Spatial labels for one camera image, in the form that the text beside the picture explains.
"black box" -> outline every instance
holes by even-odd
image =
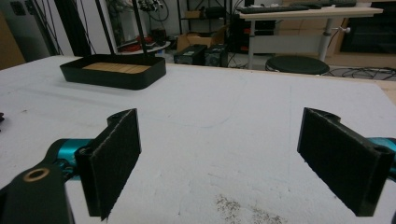
[[[228,67],[227,45],[213,45],[205,50],[205,66]]]
[[[224,7],[209,7],[205,10],[208,19],[224,18],[226,16]]]
[[[191,45],[175,54],[175,63],[204,65],[207,45]]]
[[[120,71],[89,68],[96,64],[117,66]],[[132,74],[125,67],[145,67]],[[69,82],[142,90],[166,74],[165,59],[140,55],[95,54],[61,65],[64,78]]]
[[[250,7],[254,5],[254,0],[245,0],[245,7]]]

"floor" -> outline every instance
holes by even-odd
[[[167,63],[174,62],[173,53],[173,51],[167,51],[163,55]],[[271,54],[255,55],[253,57],[253,69],[265,70],[265,62],[271,57],[273,57]],[[248,69],[248,55],[229,53],[229,67]],[[392,68],[330,66],[330,72],[325,76],[396,81],[396,70]]]

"black stool seat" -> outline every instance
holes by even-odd
[[[330,67],[318,59],[287,55],[269,59],[265,64],[265,69],[267,71],[279,71],[284,73],[323,75],[329,72]]]

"black tray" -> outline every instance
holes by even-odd
[[[94,63],[118,63],[145,65],[148,69],[139,73],[123,73],[85,69]],[[142,90],[166,74],[165,59],[141,55],[95,54],[61,65],[64,78],[69,82]]]

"white table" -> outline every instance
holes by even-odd
[[[396,184],[374,217],[355,217],[297,152],[303,108],[332,112],[363,136],[396,134],[396,106],[375,84],[168,64],[142,91],[66,82],[50,57],[0,71],[0,187],[59,138],[94,138],[137,108],[142,154],[112,223],[390,223]],[[77,223],[89,217],[66,183]]]
[[[372,7],[323,7],[303,11],[240,14],[251,21],[248,47],[248,68],[252,68],[254,53],[317,52],[324,62],[332,35],[332,22],[336,18],[372,17],[383,9]],[[255,36],[256,21],[327,19],[322,35],[260,35]]]

